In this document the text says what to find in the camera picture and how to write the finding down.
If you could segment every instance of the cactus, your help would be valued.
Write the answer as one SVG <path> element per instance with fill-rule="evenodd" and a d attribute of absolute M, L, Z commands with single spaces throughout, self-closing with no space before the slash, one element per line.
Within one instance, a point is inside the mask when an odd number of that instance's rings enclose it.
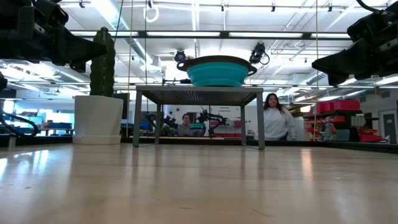
<path fill-rule="evenodd" d="M 114 42 L 108 29 L 102 27 L 94 36 L 94 42 L 106 45 L 108 53 L 96 57 L 91 61 L 90 95 L 108 96 L 113 95 L 114 84 Z"/>

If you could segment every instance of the teal bowl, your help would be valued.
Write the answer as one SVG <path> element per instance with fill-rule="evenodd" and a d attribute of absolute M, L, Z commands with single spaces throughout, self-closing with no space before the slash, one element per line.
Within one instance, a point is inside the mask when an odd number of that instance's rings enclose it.
<path fill-rule="evenodd" d="M 193 86 L 242 86 L 257 72 L 249 62 L 232 56 L 206 56 L 184 60 L 177 68 L 187 72 Z"/>

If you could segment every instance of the floor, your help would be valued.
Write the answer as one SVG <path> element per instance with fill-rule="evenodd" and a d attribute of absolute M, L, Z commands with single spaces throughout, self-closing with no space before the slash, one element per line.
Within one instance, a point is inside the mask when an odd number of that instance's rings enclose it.
<path fill-rule="evenodd" d="M 46 145 L 0 152 L 0 223 L 397 223 L 398 157 Z"/>

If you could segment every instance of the desk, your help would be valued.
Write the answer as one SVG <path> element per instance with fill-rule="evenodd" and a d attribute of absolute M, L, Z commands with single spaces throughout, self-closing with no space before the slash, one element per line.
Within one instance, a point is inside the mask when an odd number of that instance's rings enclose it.
<path fill-rule="evenodd" d="M 54 134 L 56 134 L 58 130 L 61 130 L 61 131 L 65 131 L 66 134 L 71 134 L 71 135 L 75 131 L 74 129 L 70 129 L 70 128 L 39 128 L 39 132 L 45 131 L 46 136 L 49 135 L 50 130 L 54 130 Z"/>
<path fill-rule="evenodd" d="M 159 143 L 162 105 L 240 106 L 241 122 L 246 124 L 244 107 L 257 98 L 259 149 L 264 145 L 263 88 L 245 87 L 192 87 L 192 86 L 137 86 L 134 133 L 132 145 L 139 147 L 142 96 L 157 105 L 155 143 Z M 242 125 L 242 145 L 246 145 L 246 126 Z"/>

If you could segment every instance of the person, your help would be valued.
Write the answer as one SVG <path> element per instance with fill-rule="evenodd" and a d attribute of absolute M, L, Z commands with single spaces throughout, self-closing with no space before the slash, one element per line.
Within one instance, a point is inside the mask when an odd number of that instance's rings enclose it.
<path fill-rule="evenodd" d="M 296 139 L 293 116 L 284 106 L 280 105 L 277 95 L 270 93 L 264 103 L 265 139 L 286 141 L 289 134 L 291 140 Z"/>
<path fill-rule="evenodd" d="M 182 115 L 182 124 L 177 127 L 177 136 L 201 136 L 200 130 L 191 129 L 191 120 L 188 114 Z"/>

